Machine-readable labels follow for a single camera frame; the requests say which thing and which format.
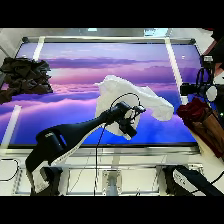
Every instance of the white tape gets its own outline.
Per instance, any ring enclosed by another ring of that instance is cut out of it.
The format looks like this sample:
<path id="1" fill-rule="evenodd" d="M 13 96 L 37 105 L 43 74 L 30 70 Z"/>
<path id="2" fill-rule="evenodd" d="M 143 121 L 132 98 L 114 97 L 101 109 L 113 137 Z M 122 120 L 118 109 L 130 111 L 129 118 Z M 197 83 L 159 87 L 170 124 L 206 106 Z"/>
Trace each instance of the white tape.
<path id="1" fill-rule="evenodd" d="M 37 47 L 36 47 L 36 49 L 34 51 L 34 54 L 33 54 L 33 59 L 35 61 L 38 61 L 38 59 L 39 59 L 41 49 L 42 49 L 42 47 L 44 45 L 44 39 L 45 39 L 45 36 L 39 37 L 39 41 L 38 41 Z"/>
<path id="2" fill-rule="evenodd" d="M 0 146 L 0 156 L 6 154 L 6 151 L 7 151 L 7 148 L 9 146 L 13 131 L 15 129 L 16 122 L 17 122 L 17 119 L 19 117 L 19 113 L 21 111 L 21 108 L 22 107 L 18 106 L 18 105 L 15 105 L 15 107 L 14 107 L 14 110 L 12 112 L 10 121 L 8 123 L 7 129 L 5 131 L 5 134 L 4 134 L 4 137 L 3 137 L 3 140 L 2 140 L 2 144 Z"/>
<path id="3" fill-rule="evenodd" d="M 173 48 L 171 46 L 169 37 L 165 38 L 165 44 L 166 44 L 166 49 L 168 51 L 170 63 L 171 63 L 172 69 L 173 69 L 173 73 L 174 73 L 174 77 L 175 77 L 175 80 L 176 80 L 177 88 L 178 88 L 178 91 L 180 93 L 180 86 L 182 85 L 183 81 L 182 81 L 180 71 L 179 71 L 178 66 L 177 66 L 175 54 L 174 54 Z M 186 105 L 188 103 L 187 96 L 181 96 L 180 95 L 180 98 L 181 98 L 181 102 L 182 102 L 183 105 Z"/>

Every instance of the display screen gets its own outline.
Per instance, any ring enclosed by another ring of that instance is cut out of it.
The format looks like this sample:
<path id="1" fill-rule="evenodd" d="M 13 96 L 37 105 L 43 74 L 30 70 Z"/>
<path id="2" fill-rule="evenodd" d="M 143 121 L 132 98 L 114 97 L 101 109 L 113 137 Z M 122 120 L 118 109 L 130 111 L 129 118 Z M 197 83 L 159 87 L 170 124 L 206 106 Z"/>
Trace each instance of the display screen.
<path id="1" fill-rule="evenodd" d="M 23 44 L 17 57 L 32 58 L 34 46 Z M 179 55 L 177 63 L 182 66 L 181 75 L 195 79 L 200 66 L 199 60 L 193 63 L 199 57 L 195 46 L 173 46 L 175 55 Z M 21 94 L 0 106 L 0 135 L 4 134 L 2 127 L 7 125 L 14 106 L 22 106 L 10 144 L 36 144 L 36 135 L 46 128 L 93 119 L 99 96 L 94 83 L 103 81 L 107 75 L 119 76 L 137 86 L 148 86 L 169 101 L 175 112 L 171 120 L 161 122 L 147 110 L 141 115 L 137 135 L 131 140 L 105 131 L 101 144 L 195 142 L 176 115 L 181 100 L 165 44 L 45 43 L 39 59 L 50 65 L 48 75 L 54 92 Z M 92 133 L 84 144 L 97 144 L 101 131 L 102 128 Z"/>

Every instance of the white cloth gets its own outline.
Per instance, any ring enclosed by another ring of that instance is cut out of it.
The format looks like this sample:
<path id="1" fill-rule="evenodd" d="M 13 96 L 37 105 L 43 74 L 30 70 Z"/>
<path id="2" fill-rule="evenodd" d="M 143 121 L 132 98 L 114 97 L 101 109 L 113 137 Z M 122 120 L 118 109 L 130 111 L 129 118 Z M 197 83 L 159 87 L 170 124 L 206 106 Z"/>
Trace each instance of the white cloth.
<path id="1" fill-rule="evenodd" d="M 139 97 L 141 105 L 146 109 L 152 109 L 152 116 L 159 121 L 170 120 L 173 115 L 174 107 L 172 104 L 164 98 L 158 97 L 148 86 L 138 87 L 115 75 L 108 75 L 103 82 L 95 83 L 95 85 L 99 87 L 100 91 L 100 96 L 97 99 L 95 117 L 98 117 L 103 111 L 108 110 L 113 101 L 125 93 L 135 93 Z M 121 101 L 124 101 L 131 107 L 138 105 L 138 98 L 136 96 L 126 95 L 118 99 L 113 106 Z M 132 125 L 135 129 L 137 128 L 139 119 L 140 115 L 136 117 L 135 123 Z M 115 135 L 123 135 L 123 132 L 120 131 L 119 125 L 116 122 L 107 126 L 106 130 Z"/>

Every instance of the crumpled dark fabric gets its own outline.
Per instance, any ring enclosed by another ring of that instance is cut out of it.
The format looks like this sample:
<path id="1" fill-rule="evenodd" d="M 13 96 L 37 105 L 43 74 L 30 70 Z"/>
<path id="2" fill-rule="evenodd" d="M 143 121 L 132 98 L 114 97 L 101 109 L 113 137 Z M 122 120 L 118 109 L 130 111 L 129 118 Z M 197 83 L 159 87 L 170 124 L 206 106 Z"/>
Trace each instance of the crumpled dark fabric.
<path id="1" fill-rule="evenodd" d="M 216 111 L 195 97 L 187 105 L 181 105 L 177 115 L 212 149 L 216 157 L 224 158 L 224 130 L 217 120 Z"/>
<path id="2" fill-rule="evenodd" d="M 19 94 L 46 94 L 53 90 L 48 81 L 51 76 L 46 61 L 36 62 L 27 58 L 5 58 L 0 68 L 4 75 L 4 82 L 8 84 L 7 90 L 0 90 L 0 104 L 10 102 L 12 96 Z"/>

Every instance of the robotic arm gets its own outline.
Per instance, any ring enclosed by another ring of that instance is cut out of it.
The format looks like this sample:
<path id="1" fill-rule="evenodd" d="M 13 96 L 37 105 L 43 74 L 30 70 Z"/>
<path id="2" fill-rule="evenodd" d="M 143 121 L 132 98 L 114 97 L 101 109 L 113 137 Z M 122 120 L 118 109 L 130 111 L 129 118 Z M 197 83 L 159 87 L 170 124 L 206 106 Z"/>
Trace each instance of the robotic arm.
<path id="1" fill-rule="evenodd" d="M 84 140 L 102 125 L 117 122 L 120 130 L 130 138 L 137 134 L 131 121 L 145 112 L 142 106 L 130 107 L 125 102 L 117 103 L 93 120 L 78 124 L 62 124 L 48 128 L 36 136 L 37 145 L 26 159 L 26 172 L 31 183 L 31 195 L 59 195 L 61 168 L 44 167 L 57 165 L 73 154 Z M 36 181 L 34 171 L 40 169 L 42 181 Z"/>

